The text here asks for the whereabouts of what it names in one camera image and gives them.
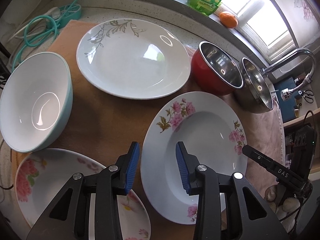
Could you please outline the gloved hand on right gripper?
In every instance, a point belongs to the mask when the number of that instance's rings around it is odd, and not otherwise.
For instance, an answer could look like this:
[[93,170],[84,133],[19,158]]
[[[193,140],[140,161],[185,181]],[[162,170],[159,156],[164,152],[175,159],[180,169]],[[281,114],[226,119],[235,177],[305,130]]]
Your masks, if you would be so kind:
[[264,200],[281,222],[294,220],[300,201],[281,184],[272,185],[265,191]]

